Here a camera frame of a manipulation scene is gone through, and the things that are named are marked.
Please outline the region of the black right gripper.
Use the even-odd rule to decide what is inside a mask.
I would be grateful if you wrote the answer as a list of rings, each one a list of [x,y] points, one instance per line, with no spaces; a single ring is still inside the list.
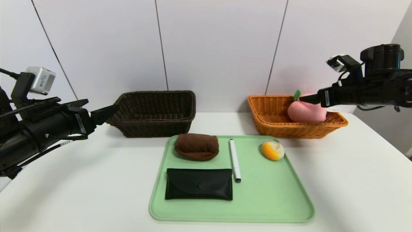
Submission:
[[[331,87],[320,89],[317,94],[300,96],[299,100],[309,104],[321,104],[322,107],[365,105],[364,90],[364,85],[339,85],[334,83]]]

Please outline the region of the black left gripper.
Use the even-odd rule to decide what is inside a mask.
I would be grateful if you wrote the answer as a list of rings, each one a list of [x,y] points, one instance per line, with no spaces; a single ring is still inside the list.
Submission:
[[[44,107],[36,112],[34,154],[59,140],[67,140],[73,134],[79,134],[76,140],[87,139],[94,132],[95,125],[103,125],[119,110],[119,104],[113,104],[91,111],[89,116],[87,110],[82,108],[88,102],[88,99],[80,99],[65,103],[67,107]]]

